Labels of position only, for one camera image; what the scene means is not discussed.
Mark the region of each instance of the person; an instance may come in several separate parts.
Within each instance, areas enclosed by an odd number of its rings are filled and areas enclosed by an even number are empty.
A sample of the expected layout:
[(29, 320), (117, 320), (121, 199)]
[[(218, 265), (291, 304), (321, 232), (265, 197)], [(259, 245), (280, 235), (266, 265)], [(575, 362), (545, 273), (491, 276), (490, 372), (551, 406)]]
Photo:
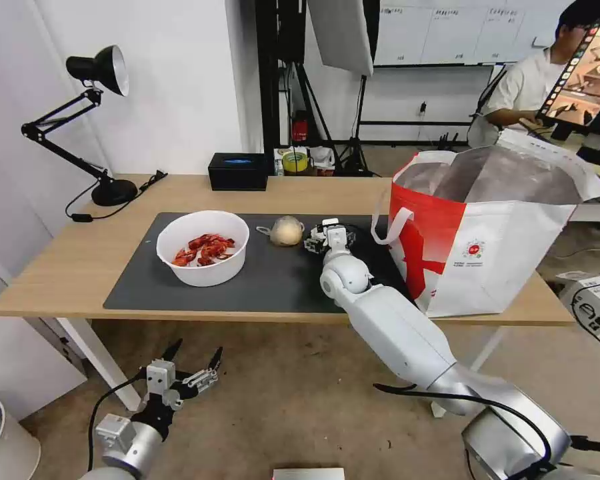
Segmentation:
[(526, 131), (520, 119), (536, 122), (538, 109), (595, 23), (600, 23), (600, 0), (570, 4), (560, 15), (553, 45), (516, 63), (499, 80), (469, 129), (469, 145), (493, 145), (504, 128)]

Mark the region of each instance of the floor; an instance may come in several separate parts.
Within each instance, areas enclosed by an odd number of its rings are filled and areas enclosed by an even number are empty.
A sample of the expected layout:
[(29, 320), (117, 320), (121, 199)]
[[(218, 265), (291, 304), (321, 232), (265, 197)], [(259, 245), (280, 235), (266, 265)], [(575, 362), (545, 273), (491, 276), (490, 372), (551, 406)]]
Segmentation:
[[(408, 149), (370, 149), (370, 167), (392, 174)], [(600, 270), (600, 230), (570, 224), (540, 266), (546, 279), (567, 270)], [(220, 382), (175, 415), (152, 480), (263, 480), (276, 467), (342, 466), (348, 480), (468, 479), (460, 432), (468, 419), (432, 418), (424, 401), (371, 386), (395, 383), (352, 328), (285, 325), (94, 321), (123, 370), (132, 375), (182, 337), (179, 369), (195, 371), (224, 346)], [(480, 327), (445, 328), (462, 360)], [(534, 398), (570, 432), (600, 440), (600, 347), (576, 328), (511, 328), (483, 371)], [(34, 480), (77, 479), (87, 465), (91, 408), (106, 390), (88, 382), (24, 420), (43, 446)], [(114, 399), (106, 412), (124, 415)], [(600, 470), (600, 454), (571, 451), (566, 461)]]

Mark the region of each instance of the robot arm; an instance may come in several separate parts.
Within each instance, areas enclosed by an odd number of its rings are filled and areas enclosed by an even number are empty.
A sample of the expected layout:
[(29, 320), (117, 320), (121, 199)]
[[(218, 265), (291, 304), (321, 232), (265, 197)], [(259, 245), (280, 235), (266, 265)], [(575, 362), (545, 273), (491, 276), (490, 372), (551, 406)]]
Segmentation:
[[(498, 402), (522, 414), (540, 429), (557, 465), (569, 448), (569, 434), (514, 385), (470, 371), (454, 358), (447, 338), (400, 292), (372, 285), (360, 259), (343, 245), (346, 228), (330, 219), (312, 231), (324, 238), (326, 255), (320, 277), (322, 290), (349, 315), (353, 328), (396, 376), (417, 385), (420, 392), (459, 395)], [(332, 245), (331, 239), (337, 239)], [(464, 399), (437, 399), (446, 410), (467, 415), (479, 404)], [(463, 432), (467, 450), (494, 480), (515, 475), (545, 454), (542, 438), (520, 417), (488, 407)]]
[(207, 368), (194, 374), (176, 370), (173, 357), (182, 340), (176, 342), (143, 369), (147, 395), (144, 408), (130, 419), (108, 413), (95, 428), (107, 467), (87, 472), (81, 480), (142, 480), (149, 474), (161, 446), (169, 435), (173, 414), (184, 400), (192, 399), (218, 381), (222, 347)]

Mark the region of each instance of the trash can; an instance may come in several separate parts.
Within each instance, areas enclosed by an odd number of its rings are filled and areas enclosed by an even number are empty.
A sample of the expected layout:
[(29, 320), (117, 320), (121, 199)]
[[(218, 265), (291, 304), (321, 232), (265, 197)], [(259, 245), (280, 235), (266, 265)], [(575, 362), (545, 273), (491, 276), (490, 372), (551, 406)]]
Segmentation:
[(0, 402), (0, 480), (29, 480), (40, 462), (40, 442)]

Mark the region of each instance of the shopping bag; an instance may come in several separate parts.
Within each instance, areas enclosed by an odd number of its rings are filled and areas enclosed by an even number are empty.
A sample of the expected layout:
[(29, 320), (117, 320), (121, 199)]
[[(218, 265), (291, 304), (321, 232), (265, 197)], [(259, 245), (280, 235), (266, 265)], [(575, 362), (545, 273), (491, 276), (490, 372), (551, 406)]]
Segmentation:
[(388, 245), (430, 317), (504, 311), (600, 178), (574, 153), (505, 130), (462, 153), (420, 152), (391, 185)]

